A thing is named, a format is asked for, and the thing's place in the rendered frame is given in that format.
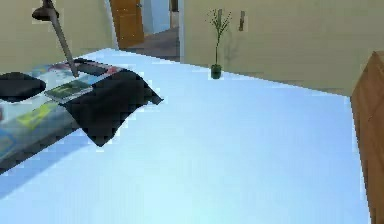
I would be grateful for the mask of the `black pillow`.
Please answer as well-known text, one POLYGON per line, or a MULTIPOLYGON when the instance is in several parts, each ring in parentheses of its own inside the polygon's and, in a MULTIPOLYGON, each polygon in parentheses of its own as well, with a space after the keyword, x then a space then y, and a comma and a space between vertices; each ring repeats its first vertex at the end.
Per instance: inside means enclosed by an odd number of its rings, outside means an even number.
POLYGON ((46 88, 46 83, 21 72, 0 75, 0 99, 7 102, 20 102, 29 99, 46 88))

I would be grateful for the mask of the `green book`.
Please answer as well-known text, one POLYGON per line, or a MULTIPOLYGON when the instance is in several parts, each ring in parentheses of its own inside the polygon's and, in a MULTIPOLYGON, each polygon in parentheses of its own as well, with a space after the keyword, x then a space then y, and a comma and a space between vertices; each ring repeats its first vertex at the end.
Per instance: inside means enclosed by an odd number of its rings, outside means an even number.
POLYGON ((57 86, 45 92, 47 97, 52 99, 64 100, 81 91, 89 90, 91 85, 79 80, 73 80, 63 85, 57 86))

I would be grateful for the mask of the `orange wooden room door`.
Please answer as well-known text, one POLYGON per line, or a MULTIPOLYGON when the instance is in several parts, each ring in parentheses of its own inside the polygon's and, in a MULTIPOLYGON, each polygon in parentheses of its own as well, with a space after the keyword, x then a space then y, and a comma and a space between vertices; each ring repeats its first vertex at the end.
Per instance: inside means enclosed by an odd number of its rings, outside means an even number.
POLYGON ((110 0, 118 46, 126 49, 144 42, 140 0, 110 0))

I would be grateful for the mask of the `green potted house plant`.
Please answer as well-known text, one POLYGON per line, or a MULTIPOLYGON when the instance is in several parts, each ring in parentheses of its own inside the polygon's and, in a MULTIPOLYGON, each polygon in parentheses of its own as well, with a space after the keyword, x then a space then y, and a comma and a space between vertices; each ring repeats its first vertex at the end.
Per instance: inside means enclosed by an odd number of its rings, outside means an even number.
POLYGON ((211 78, 219 79, 222 73, 222 66, 219 64, 219 47, 224 32, 228 29, 231 12, 225 12, 223 9, 213 9, 210 11, 211 18, 209 23, 214 27, 215 40, 215 63, 210 67, 211 78))

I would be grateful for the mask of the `black blanket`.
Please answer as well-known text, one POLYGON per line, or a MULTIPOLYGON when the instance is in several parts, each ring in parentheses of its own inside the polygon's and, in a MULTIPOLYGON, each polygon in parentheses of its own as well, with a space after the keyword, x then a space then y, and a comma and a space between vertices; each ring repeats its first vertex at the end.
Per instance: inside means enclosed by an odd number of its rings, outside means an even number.
POLYGON ((92 88, 63 107, 99 147, 115 136, 136 109, 163 101, 141 76, 126 69, 94 83, 92 88))

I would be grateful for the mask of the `brown wooden cupboard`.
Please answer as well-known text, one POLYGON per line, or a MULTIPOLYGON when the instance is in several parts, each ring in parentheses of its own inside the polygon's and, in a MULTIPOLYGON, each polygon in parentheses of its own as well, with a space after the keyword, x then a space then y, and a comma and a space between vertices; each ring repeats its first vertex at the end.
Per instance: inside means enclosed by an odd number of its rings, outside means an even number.
POLYGON ((370 224, 384 224, 384 51, 374 51, 350 97, 370 224))

